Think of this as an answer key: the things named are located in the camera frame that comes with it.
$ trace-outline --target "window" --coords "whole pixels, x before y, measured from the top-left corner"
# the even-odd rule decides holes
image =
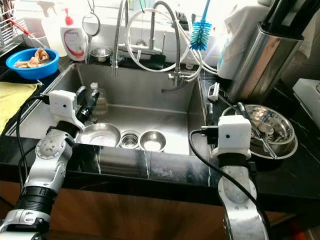
[[[59,16],[64,16],[62,9],[68,8],[69,15],[73,18],[81,18],[84,14],[90,11],[87,0],[51,0],[55,3],[54,9]],[[132,0],[129,5],[130,15],[141,9],[140,0]],[[157,0],[141,0],[142,5],[146,4],[147,8],[151,8]],[[199,21],[202,17],[207,0],[165,0],[173,10],[179,12],[196,14],[196,20]],[[232,8],[239,0],[211,0],[207,12],[207,21],[215,27],[223,25],[223,20],[231,12]],[[121,0],[94,0],[95,13],[99,16],[102,23],[112,20],[115,23],[118,16],[118,8]],[[160,10],[166,12],[165,8],[159,7]],[[37,0],[16,0],[15,14],[17,17],[23,18],[43,18],[44,13],[42,8],[37,4]],[[149,22],[150,17],[141,14],[138,20]],[[157,16],[157,22],[163,22],[165,18]]]

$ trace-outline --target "dish soap bottle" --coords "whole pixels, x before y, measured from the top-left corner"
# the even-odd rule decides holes
[[[96,101],[95,108],[93,109],[92,116],[94,118],[101,118],[101,116],[106,116],[108,113],[108,101],[107,101],[107,94],[106,91],[102,88],[98,87],[97,82],[92,82],[90,84],[90,88],[92,90],[98,90],[99,91],[99,97]]]
[[[74,61],[85,60],[86,35],[80,24],[74,23],[74,20],[69,16],[68,8],[64,8],[66,17],[65,25],[60,28],[60,37],[66,53],[69,58]]]

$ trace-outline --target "stainless steel knife holder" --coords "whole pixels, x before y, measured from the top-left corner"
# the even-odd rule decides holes
[[[258,23],[228,91],[229,100],[262,103],[303,40],[271,35]]]

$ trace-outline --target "black joint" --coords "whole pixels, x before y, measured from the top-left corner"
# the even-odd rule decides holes
[[[79,128],[76,125],[67,121],[59,121],[57,126],[54,128],[70,134],[72,138],[75,138],[79,132]]]
[[[70,138],[66,138],[65,141],[70,147],[73,147],[75,145],[75,142],[72,141]]]
[[[219,168],[224,166],[243,166],[247,167],[247,157],[241,153],[223,153],[217,156],[219,159]]]
[[[31,240],[47,240],[47,238],[44,235],[42,235],[41,233],[39,233],[39,234],[34,235]]]
[[[55,127],[55,126],[50,126],[50,127],[46,130],[46,135],[47,135],[52,129],[56,129],[56,127]]]
[[[45,104],[50,104],[49,95],[42,94],[42,102]]]
[[[36,218],[33,224],[10,224],[7,227],[8,232],[39,232],[44,234],[50,229],[49,222],[42,218]]]
[[[257,170],[257,165],[254,161],[248,162],[248,168],[251,176],[253,177],[257,176],[258,170]]]
[[[41,186],[24,187],[14,209],[39,211],[50,215],[57,194],[50,188]]]
[[[219,136],[218,126],[209,125],[206,129],[202,130],[202,134],[206,135],[208,145],[217,144]]]

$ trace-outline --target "metal bowl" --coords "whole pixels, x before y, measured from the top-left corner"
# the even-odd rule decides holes
[[[120,147],[123,149],[136,149],[139,147],[139,133],[128,130],[121,133]]]
[[[111,123],[100,122],[85,127],[83,133],[75,140],[79,144],[118,147],[120,144],[120,130]]]
[[[166,138],[158,130],[148,130],[139,137],[139,146],[144,151],[162,152],[166,147]]]
[[[278,156],[277,160],[286,159],[291,157],[298,148],[298,139],[296,135],[293,136],[293,140],[287,144],[272,144],[273,151]],[[270,154],[265,151],[264,147],[260,144],[253,144],[251,142],[250,144],[250,151],[253,155],[256,155],[258,157],[264,158],[264,159],[271,159],[273,158],[270,156]]]
[[[89,54],[95,62],[103,63],[110,57],[112,50],[110,48],[98,47],[91,49]]]
[[[294,139],[294,127],[277,111],[254,104],[245,105],[245,109],[260,132],[267,134],[270,144],[284,145]]]

